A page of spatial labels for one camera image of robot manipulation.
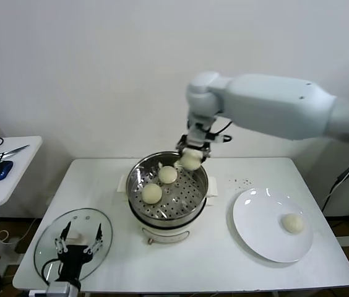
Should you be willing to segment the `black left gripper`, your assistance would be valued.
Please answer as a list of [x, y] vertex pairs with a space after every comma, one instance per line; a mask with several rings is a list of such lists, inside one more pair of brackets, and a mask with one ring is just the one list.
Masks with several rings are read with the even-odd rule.
[[96, 253], [103, 245], [103, 232], [101, 223], [92, 244], [86, 245], [66, 245], [66, 239], [71, 228], [71, 222], [68, 222], [62, 230], [60, 236], [54, 239], [58, 259], [62, 263], [62, 268], [57, 281], [59, 282], [75, 282], [80, 280], [82, 267], [93, 259]]

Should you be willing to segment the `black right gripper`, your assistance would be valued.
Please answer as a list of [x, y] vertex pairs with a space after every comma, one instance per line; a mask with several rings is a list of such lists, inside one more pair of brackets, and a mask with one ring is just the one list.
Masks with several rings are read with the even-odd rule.
[[[211, 154], [211, 144], [215, 142], [216, 139], [216, 133], [207, 133], [207, 144], [204, 144], [201, 152], [202, 152], [202, 159], [201, 162], [205, 162], [206, 159], [210, 158]], [[176, 150], [179, 153], [180, 156], [183, 155], [184, 149], [187, 148], [187, 136], [181, 136], [179, 141], [176, 144]]]

